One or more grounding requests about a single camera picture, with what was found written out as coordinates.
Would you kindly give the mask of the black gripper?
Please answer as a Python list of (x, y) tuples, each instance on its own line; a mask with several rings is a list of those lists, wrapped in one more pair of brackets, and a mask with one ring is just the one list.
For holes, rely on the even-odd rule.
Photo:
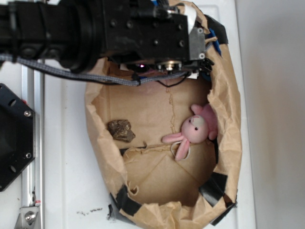
[(178, 0), (103, 0), (101, 57), (126, 65), (149, 65), (159, 71), (203, 69), (204, 16), (193, 3)]

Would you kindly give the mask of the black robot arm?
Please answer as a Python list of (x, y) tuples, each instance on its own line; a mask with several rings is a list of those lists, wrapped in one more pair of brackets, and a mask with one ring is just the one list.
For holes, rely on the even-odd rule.
[(207, 40), (197, 12), (166, 0), (10, 1), (0, 7), (1, 60), (51, 59), (73, 73), (101, 58), (137, 73), (197, 71)]

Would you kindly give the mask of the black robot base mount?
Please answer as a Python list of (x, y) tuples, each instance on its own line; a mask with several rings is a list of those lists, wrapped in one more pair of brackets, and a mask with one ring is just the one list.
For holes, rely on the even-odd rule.
[(34, 159), (34, 117), (5, 84), (0, 84), (0, 190), (5, 191)]

